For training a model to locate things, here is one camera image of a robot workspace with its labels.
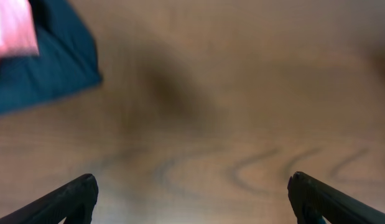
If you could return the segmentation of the folded orange red shirt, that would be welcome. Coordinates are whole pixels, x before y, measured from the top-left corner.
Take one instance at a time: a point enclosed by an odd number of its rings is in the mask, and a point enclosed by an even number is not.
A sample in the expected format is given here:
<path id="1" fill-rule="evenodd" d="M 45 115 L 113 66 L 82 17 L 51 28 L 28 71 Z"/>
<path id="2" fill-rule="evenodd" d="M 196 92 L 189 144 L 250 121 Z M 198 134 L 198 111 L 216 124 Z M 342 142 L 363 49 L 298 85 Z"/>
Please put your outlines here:
<path id="1" fill-rule="evenodd" d="M 28 0 L 0 0 L 0 60 L 38 55 L 39 49 Z"/>

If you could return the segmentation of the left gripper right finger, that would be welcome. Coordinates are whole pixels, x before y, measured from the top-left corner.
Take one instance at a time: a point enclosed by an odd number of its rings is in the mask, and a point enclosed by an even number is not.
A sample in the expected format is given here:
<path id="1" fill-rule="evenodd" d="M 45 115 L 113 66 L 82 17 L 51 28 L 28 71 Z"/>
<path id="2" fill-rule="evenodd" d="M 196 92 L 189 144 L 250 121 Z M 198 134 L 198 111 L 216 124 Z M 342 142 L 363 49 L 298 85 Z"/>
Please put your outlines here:
<path id="1" fill-rule="evenodd" d="M 298 224 L 385 224 L 385 213 L 303 172 L 290 177 L 287 190 Z"/>

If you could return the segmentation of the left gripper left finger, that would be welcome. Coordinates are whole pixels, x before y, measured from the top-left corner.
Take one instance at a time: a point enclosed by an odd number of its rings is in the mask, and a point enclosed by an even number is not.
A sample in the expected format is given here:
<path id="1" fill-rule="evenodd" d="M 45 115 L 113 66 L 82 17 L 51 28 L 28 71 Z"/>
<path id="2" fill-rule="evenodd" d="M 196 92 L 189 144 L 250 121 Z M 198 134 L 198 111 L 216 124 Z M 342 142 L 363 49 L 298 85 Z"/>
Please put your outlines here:
<path id="1" fill-rule="evenodd" d="M 90 224 L 97 199 L 94 175 L 83 174 L 0 218 L 0 224 Z"/>

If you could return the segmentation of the folded navy blue garment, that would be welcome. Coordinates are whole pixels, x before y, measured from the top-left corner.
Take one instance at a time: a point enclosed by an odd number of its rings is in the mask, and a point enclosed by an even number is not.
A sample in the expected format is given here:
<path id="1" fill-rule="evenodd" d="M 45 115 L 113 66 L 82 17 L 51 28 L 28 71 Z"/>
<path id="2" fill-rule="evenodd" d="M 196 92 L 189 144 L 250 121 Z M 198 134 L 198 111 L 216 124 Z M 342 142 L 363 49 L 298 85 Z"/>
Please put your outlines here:
<path id="1" fill-rule="evenodd" d="M 37 56 L 0 59 L 0 114 L 99 85 L 96 42 L 66 0 L 30 0 Z"/>

